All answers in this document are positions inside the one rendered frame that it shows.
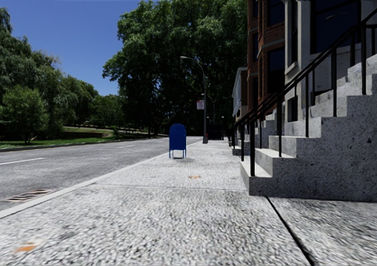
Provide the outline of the blue letter box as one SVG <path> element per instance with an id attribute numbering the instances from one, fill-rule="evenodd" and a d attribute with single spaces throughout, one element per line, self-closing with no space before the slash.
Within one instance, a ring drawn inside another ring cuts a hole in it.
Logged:
<path id="1" fill-rule="evenodd" d="M 186 156 L 186 129 L 183 124 L 175 123 L 169 129 L 169 157 L 174 150 L 181 150 L 182 157 Z"/>

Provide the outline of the grey street lamp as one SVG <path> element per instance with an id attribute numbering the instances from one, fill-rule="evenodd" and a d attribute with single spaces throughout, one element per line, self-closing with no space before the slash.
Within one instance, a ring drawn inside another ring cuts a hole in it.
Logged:
<path id="1" fill-rule="evenodd" d="M 203 119 L 203 144 L 207 144 L 208 141 L 206 140 L 206 137 L 205 137 L 205 134 L 206 134 L 206 80 L 205 80 L 205 73 L 204 73 L 204 70 L 203 70 L 203 68 L 200 65 L 200 63 L 199 63 L 198 60 L 196 60 L 194 58 L 191 58 L 191 57 L 185 57 L 185 56 L 180 56 L 179 58 L 180 59 L 190 59 L 190 60 L 192 60 L 193 62 L 197 63 L 197 65 L 202 70 L 202 86 L 203 86 L 203 96 L 204 96 L 204 100 L 203 100 L 203 111 L 204 111 L 204 119 Z"/>
<path id="2" fill-rule="evenodd" d="M 207 95 L 207 97 L 211 100 L 212 104 L 213 104 L 213 118 L 211 119 L 212 123 L 215 124 L 215 102 L 214 100 L 211 98 L 210 95 Z"/>

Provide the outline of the white building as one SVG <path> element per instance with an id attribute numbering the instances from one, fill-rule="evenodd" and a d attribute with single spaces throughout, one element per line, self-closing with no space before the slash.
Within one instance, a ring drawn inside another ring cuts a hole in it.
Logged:
<path id="1" fill-rule="evenodd" d="M 235 121 L 239 121 L 247 113 L 247 67 L 237 69 L 233 87 L 233 113 Z"/>

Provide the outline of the trees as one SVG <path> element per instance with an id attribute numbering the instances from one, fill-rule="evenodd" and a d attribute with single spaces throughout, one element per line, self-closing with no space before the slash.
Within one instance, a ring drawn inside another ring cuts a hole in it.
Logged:
<path id="1" fill-rule="evenodd" d="M 0 140 L 57 139 L 64 125 L 122 126 L 122 99 L 102 96 L 89 83 L 64 74 L 58 59 L 12 36 L 0 7 Z"/>
<path id="2" fill-rule="evenodd" d="M 228 125 L 238 67 L 247 57 L 247 0 L 143 0 L 117 22 L 123 46 L 103 70 L 118 82 L 131 127 L 154 133 L 183 124 L 203 133 L 202 70 L 215 121 Z"/>

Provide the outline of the red brick building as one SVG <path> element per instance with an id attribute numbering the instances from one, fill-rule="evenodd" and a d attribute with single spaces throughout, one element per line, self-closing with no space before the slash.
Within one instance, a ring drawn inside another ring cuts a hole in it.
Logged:
<path id="1" fill-rule="evenodd" d="M 247 0 L 247 106 L 252 110 L 285 85 L 285 4 Z"/>

